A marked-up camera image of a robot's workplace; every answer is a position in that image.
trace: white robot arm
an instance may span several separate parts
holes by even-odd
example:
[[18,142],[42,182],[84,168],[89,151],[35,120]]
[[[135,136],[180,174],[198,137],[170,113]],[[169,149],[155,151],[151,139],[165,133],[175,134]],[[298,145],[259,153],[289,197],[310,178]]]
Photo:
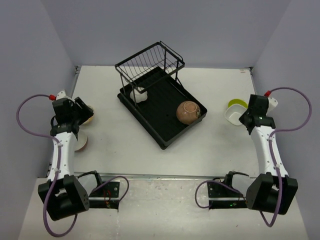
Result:
[[[248,109],[239,120],[248,130],[254,143],[259,176],[250,178],[245,173],[230,171],[225,176],[223,184],[239,191],[246,199],[246,207],[252,210],[274,213],[278,199],[281,199],[277,213],[284,215],[298,190],[298,182],[289,177],[281,161],[276,136],[273,133],[276,130],[276,125],[274,119],[267,116],[267,113],[277,104],[278,102],[274,98],[253,94],[250,96]],[[270,143],[276,165],[271,155]],[[226,189],[217,185],[215,191],[225,193]]]
[[[89,195],[97,186],[102,184],[96,171],[87,172],[78,178],[74,176],[75,145],[78,140],[79,126],[93,116],[93,111],[79,97],[74,100],[61,91],[52,102],[55,112],[51,120],[50,135],[59,141],[53,141],[52,167],[47,182],[38,186],[38,194],[45,202],[51,184],[58,172],[56,184],[50,195],[47,212],[56,221],[84,211],[89,205]],[[61,151],[59,170],[58,152]]]

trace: brown bowl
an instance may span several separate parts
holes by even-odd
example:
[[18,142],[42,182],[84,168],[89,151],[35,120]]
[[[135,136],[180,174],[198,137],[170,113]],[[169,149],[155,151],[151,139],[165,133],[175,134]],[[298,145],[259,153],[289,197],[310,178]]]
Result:
[[200,116],[200,107],[193,101],[184,101],[176,109],[176,117],[183,124],[190,125]]

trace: red connector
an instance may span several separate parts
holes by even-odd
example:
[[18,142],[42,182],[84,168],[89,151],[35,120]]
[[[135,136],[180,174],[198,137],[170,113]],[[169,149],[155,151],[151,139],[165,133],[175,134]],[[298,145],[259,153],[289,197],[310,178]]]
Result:
[[55,100],[57,99],[57,97],[56,97],[55,95],[50,95],[50,96],[49,96],[49,99],[50,99],[51,101],[55,101]]
[[271,94],[271,91],[266,91],[266,93],[264,94],[265,97],[269,97]]

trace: white bowl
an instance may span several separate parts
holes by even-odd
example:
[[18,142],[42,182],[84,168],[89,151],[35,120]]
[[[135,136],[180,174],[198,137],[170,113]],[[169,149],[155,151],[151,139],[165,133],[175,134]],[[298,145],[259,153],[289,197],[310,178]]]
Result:
[[[139,89],[139,91],[143,91],[144,88],[143,87],[137,87]],[[148,98],[148,92],[145,91],[143,93],[138,92],[136,89],[132,90],[130,92],[130,98],[132,99],[132,101],[136,101],[136,103],[140,103],[143,102],[145,100],[147,100]]]
[[241,126],[242,123],[239,118],[245,113],[247,109],[240,104],[231,105],[224,113],[225,118],[235,126]]

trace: wire rack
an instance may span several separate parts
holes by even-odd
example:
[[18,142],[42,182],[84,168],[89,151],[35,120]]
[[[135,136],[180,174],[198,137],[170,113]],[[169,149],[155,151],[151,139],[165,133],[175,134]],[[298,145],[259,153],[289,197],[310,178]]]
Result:
[[[142,94],[151,86],[173,74],[175,74],[175,80],[181,84],[178,79],[178,71],[184,66],[185,62],[182,56],[159,41],[119,62],[115,65],[115,69],[120,73],[123,89],[125,80],[132,88]],[[144,89],[139,88],[139,82],[136,80],[157,67],[160,67],[167,75],[163,76],[162,74],[158,77],[153,76],[150,79],[145,79]]]

